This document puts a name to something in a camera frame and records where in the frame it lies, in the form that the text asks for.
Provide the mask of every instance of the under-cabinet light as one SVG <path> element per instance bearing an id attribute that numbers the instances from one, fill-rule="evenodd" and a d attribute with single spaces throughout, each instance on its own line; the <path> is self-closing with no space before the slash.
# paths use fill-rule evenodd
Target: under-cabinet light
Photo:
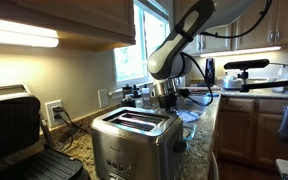
<path id="1" fill-rule="evenodd" d="M 207 53 L 201 54 L 201 57 L 217 57 L 217 56 L 230 56 L 237 54 L 248 54 L 248 53 L 258 53 L 258 52 L 267 52 L 267 51 L 276 51 L 281 49 L 279 46 L 267 47 L 267 48 L 256 48 L 256 49 L 245 49 L 245 50 L 236 50 L 236 51 L 225 51 L 217 53 Z"/>
<path id="2" fill-rule="evenodd" d="M 0 20 L 0 44 L 56 47 L 58 42 L 54 30 Z"/>

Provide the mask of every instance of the upper cabinet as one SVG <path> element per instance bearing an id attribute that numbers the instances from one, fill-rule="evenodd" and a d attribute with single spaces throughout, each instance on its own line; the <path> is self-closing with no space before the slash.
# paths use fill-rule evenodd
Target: upper cabinet
<path id="1" fill-rule="evenodd" d="M 175 0 L 175 22 L 178 22 L 195 2 L 196 0 Z M 206 32 L 212 34 L 217 32 L 219 35 L 230 36 L 231 25 L 208 29 Z M 219 39 L 209 36 L 197 35 L 194 37 L 194 40 L 185 47 L 183 51 L 190 55 L 198 55 L 201 53 L 227 51 L 230 49 L 230 39 Z"/>
<path id="2" fill-rule="evenodd" d="M 255 3 L 238 18 L 236 34 L 247 31 L 260 17 L 266 1 Z M 236 39 L 235 49 L 288 45 L 288 0 L 273 0 L 268 14 L 260 25 L 251 33 Z"/>
<path id="3" fill-rule="evenodd" d="M 0 18 L 54 29 L 62 48 L 135 44 L 132 0 L 0 0 Z"/>

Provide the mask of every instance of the toaster lever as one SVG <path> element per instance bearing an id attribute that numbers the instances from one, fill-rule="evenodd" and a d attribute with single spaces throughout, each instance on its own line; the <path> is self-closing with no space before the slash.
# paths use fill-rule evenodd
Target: toaster lever
<path id="1" fill-rule="evenodd" d="M 173 146 L 173 151 L 177 153 L 183 153 L 187 148 L 185 141 L 175 141 Z"/>

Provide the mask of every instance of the wall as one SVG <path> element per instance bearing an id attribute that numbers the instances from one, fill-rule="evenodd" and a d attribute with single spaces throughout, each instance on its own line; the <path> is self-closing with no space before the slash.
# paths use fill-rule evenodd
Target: wall
<path id="1" fill-rule="evenodd" d="M 115 88 L 113 55 L 0 45 L 0 82 L 26 83 L 44 115 L 45 102 L 61 99 L 74 119 L 100 109 L 97 90 Z"/>
<path id="2" fill-rule="evenodd" d="M 200 65 L 201 69 L 205 70 L 205 60 L 206 58 L 196 57 L 197 63 Z M 236 55 L 236 56 L 223 56 L 214 57 L 216 66 L 216 77 L 221 78 L 224 75 L 224 65 L 231 61 L 245 61 L 245 60 L 255 60 L 255 59 L 268 59 L 273 63 L 285 63 L 288 64 L 288 48 L 282 48 L 279 51 L 272 51 L 266 53 L 256 53 L 256 54 L 246 54 L 246 55 Z M 279 70 L 279 65 L 268 65 L 265 68 L 249 69 L 250 78 L 266 78 L 266 77 L 276 77 Z M 241 71 L 235 70 L 234 74 L 240 73 Z M 191 78 L 202 78 L 201 73 L 194 66 L 191 71 Z"/>

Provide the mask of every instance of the electrical outlet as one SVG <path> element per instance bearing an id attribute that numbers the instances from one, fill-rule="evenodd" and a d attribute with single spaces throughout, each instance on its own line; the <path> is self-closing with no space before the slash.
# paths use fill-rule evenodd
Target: electrical outlet
<path id="1" fill-rule="evenodd" d="M 48 119 L 48 127 L 50 127 L 50 128 L 59 126 L 59 125 L 64 123 L 60 119 L 54 119 L 54 115 L 56 113 L 53 112 L 53 108 L 55 108 L 55 107 L 63 107 L 62 101 L 56 100 L 56 101 L 45 103 L 46 115 L 47 115 L 47 119 Z"/>
<path id="2" fill-rule="evenodd" d="M 108 105 L 108 96 L 106 89 L 98 90 L 98 102 L 100 104 L 100 108 Z"/>

